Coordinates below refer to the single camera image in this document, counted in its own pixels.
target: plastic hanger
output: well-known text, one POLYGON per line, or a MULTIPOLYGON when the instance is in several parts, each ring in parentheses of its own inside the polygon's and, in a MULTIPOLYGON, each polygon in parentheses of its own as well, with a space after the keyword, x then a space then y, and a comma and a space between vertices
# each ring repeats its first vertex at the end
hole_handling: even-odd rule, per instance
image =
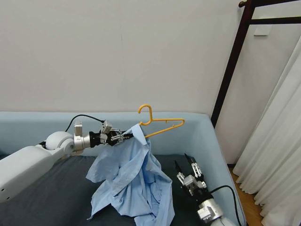
POLYGON ((180 124, 178 124, 178 125, 172 125, 172 126, 169 127, 169 128, 162 129, 162 130, 160 130, 160 131, 158 131, 158 132, 154 132, 154 133, 151 133, 151 134, 149 134, 149 135, 146 135, 145 138, 154 136, 154 135, 159 134, 159 133, 164 133, 164 132, 169 131, 169 130, 171 130, 171 129, 178 128, 178 127, 184 125, 184 123, 185 123, 185 119, 182 119, 182 118, 153 119, 153 118, 152 118, 152 109, 151 109, 151 106, 148 105, 148 104, 144 104, 144 105, 141 105, 141 106, 139 107, 139 109, 138 109, 138 113, 139 113, 139 114, 140 114, 141 110, 142 110, 144 107, 148 107, 148 108, 149 108, 149 112, 150 112, 150 120, 149 120, 148 122, 146 122, 146 123, 144 123, 144 122, 141 121, 141 122, 139 123, 139 125, 141 125, 141 126, 147 126, 147 125, 149 125, 152 121, 165 121, 166 123, 167 123, 168 121, 182 121, 182 122, 181 122, 180 124))

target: white curtain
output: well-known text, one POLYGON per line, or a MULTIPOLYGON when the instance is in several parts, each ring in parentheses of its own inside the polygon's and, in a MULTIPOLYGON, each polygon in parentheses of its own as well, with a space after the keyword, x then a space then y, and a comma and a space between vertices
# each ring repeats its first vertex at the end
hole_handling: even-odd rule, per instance
POLYGON ((265 226, 301 223, 301 38, 233 172, 265 226))

